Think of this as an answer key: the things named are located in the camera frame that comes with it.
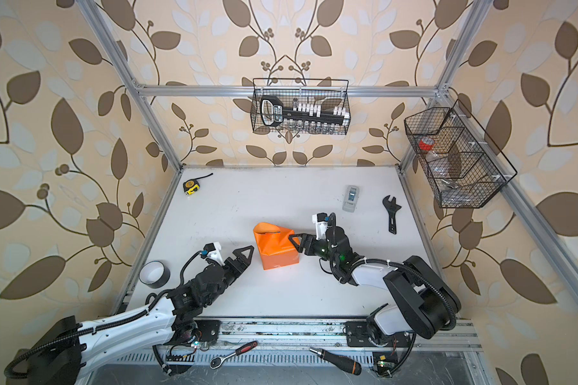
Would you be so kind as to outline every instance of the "leaf patterned wallpaper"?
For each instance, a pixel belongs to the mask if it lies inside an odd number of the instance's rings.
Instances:
[[[72,5],[0,0],[0,383],[57,320],[108,314],[173,176]]]
[[[451,92],[578,259],[578,0],[495,2]]]
[[[408,148],[402,124],[424,108],[420,98],[352,98],[347,135],[255,134],[251,100],[156,97],[156,116],[188,166],[380,166],[400,163]],[[157,157],[151,142],[148,156]]]
[[[97,0],[142,84],[436,84],[468,0]]]
[[[465,59],[452,95],[578,258],[578,0],[495,0]],[[501,194],[442,210],[417,163],[408,180],[501,384],[578,384],[578,306]]]

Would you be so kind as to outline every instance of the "grey device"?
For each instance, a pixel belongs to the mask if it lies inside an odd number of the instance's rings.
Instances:
[[[343,210],[348,212],[355,211],[355,205],[357,204],[357,196],[360,194],[360,188],[358,186],[347,186],[347,192],[345,193],[345,200],[343,201]]]

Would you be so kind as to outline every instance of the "black mesh basket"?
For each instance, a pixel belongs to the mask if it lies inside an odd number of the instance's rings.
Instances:
[[[251,122],[255,134],[346,135],[351,122],[348,80],[255,78]]]
[[[405,130],[439,207],[481,208],[518,172],[479,122],[485,138],[472,135],[463,122],[467,109],[458,104],[409,116]],[[509,169],[496,165],[486,149]]]

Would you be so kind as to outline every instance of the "screwdriver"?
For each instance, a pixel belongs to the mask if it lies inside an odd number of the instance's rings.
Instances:
[[[343,372],[354,374],[356,376],[362,373],[362,365],[352,360],[351,358],[342,355],[336,355],[334,353],[330,353],[327,350],[315,349],[314,347],[310,348],[309,350],[315,353],[322,360],[336,365],[337,368]]]

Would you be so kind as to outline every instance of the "black wire basket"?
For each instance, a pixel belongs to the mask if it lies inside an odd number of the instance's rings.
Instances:
[[[255,134],[346,135],[351,122],[348,80],[255,78],[251,122]]]
[[[481,208],[518,173],[477,120],[484,139],[469,131],[463,122],[469,118],[457,100],[452,108],[433,107],[404,120],[408,141],[441,208]],[[498,166],[488,152],[501,155],[509,168]]]

